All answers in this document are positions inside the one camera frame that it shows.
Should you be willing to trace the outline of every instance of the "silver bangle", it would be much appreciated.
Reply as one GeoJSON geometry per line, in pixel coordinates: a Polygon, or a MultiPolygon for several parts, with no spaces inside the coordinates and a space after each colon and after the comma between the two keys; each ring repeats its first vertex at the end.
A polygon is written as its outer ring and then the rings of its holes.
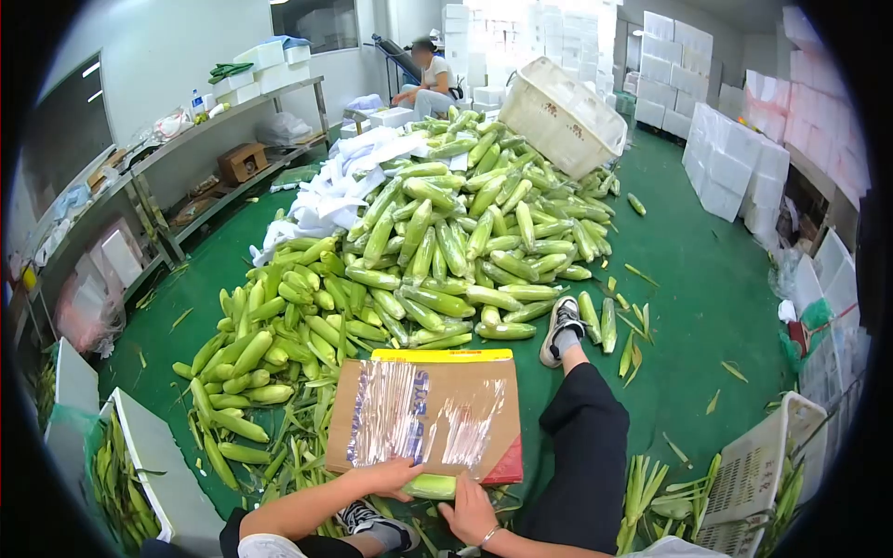
{"type": "Polygon", "coordinates": [[[499,525],[496,525],[493,529],[491,529],[490,532],[487,534],[487,536],[484,537],[484,540],[480,541],[478,548],[483,550],[484,545],[487,543],[487,541],[489,541],[490,538],[493,537],[496,534],[496,532],[499,531],[501,528],[502,527],[500,527],[499,525]]]}

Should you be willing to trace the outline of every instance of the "person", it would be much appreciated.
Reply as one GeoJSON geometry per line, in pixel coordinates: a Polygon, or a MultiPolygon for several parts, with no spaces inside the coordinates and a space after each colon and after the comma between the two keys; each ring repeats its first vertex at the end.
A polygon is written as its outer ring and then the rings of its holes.
{"type": "Polygon", "coordinates": [[[435,56],[437,49],[427,38],[413,42],[411,51],[413,62],[421,68],[421,85],[406,84],[393,103],[415,110],[415,121],[423,121],[426,116],[446,114],[455,104],[450,88],[456,87],[453,69],[443,56],[435,56]]]}
{"type": "MultiPolygon", "coordinates": [[[[466,545],[504,558],[596,558],[617,551],[630,418],[583,353],[585,327],[577,301],[560,299],[539,352],[540,361],[550,368],[561,366],[564,374],[539,418],[554,444],[555,475],[513,533],[499,526],[484,489],[461,474],[454,504],[442,503],[438,509],[466,545]]],[[[401,488],[423,467],[413,466],[411,459],[395,459],[352,469],[250,513],[237,508],[221,533],[223,556],[369,558],[411,550],[419,544],[418,533],[382,517],[361,498],[374,493],[406,502],[411,498],[401,488]],[[332,515],[349,536],[313,535],[332,515]]]]}

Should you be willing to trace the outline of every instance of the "jeans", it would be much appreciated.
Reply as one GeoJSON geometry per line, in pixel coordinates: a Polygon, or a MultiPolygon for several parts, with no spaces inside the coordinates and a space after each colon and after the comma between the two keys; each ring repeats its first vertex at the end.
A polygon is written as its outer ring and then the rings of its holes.
{"type": "MultiPolygon", "coordinates": [[[[412,91],[415,88],[416,86],[407,83],[400,89],[400,92],[405,93],[406,91],[412,91]]],[[[430,89],[419,89],[415,93],[414,105],[409,99],[404,99],[403,101],[400,101],[397,106],[401,106],[405,109],[414,109],[414,121],[419,122],[423,121],[426,116],[434,116],[437,118],[435,112],[445,114],[449,110],[449,107],[454,104],[455,99],[448,93],[438,93],[437,91],[431,91],[430,89]]]]}
{"type": "MultiPolygon", "coordinates": [[[[517,533],[545,543],[616,553],[626,492],[626,409],[598,369],[584,362],[564,379],[540,415],[539,426],[552,438],[555,475],[516,524],[517,533]]],[[[223,558],[238,558],[238,525],[246,514],[241,508],[233,510],[221,532],[223,558]]],[[[311,535],[296,543],[308,558],[360,556],[337,539],[311,535]]]]}

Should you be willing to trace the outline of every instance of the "sneaker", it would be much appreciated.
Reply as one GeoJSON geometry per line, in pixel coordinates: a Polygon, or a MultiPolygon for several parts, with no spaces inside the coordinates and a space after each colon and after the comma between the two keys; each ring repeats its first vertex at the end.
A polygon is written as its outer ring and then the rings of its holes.
{"type": "Polygon", "coordinates": [[[400,533],[400,546],[389,549],[393,552],[408,552],[421,542],[421,538],[415,529],[402,521],[386,518],[361,500],[352,502],[348,507],[336,513],[335,519],[350,535],[358,535],[379,524],[397,531],[400,533]]]}
{"type": "Polygon", "coordinates": [[[557,368],[561,364],[558,347],[555,346],[555,336],[567,328],[574,329],[580,338],[586,335],[586,322],[580,319],[580,307],[573,296],[558,299],[552,307],[549,331],[546,333],[543,346],[539,349],[539,360],[549,368],[557,368]]]}

